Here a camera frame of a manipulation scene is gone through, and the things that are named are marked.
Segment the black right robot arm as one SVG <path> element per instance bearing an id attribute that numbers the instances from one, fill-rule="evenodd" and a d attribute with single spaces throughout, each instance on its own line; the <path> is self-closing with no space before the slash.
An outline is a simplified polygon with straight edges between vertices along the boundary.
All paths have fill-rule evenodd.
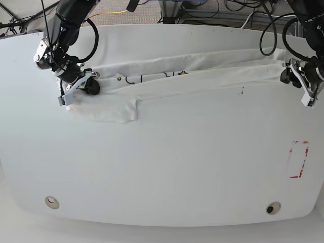
<path id="1" fill-rule="evenodd" d="M 99 1 L 59 1 L 55 15 L 45 21 L 44 37 L 41 40 L 34 63 L 39 69 L 50 69 L 60 80 L 60 90 L 64 94 L 62 83 L 72 84 L 86 78 L 82 85 L 77 86 L 89 95 L 98 95 L 100 86 L 90 68 L 81 70 L 83 63 L 89 61 L 97 51 L 99 32 L 89 18 Z M 68 49 L 78 39 L 79 31 L 84 22 L 92 27 L 95 40 L 91 52 L 84 58 L 68 55 Z"/>

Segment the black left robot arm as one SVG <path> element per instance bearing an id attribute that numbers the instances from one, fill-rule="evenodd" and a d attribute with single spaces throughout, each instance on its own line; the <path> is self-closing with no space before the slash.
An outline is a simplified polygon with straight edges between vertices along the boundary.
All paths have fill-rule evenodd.
<path id="1" fill-rule="evenodd" d="M 286 49 L 299 60 L 305 61 L 304 75 L 310 84 L 312 98 L 319 94 L 323 84 L 323 1 L 288 1 L 296 17 L 288 21 L 282 31 L 282 41 Z M 288 44 L 286 34 L 289 26 L 299 22 L 304 30 L 304 37 L 316 53 L 306 57 L 294 51 Z"/>

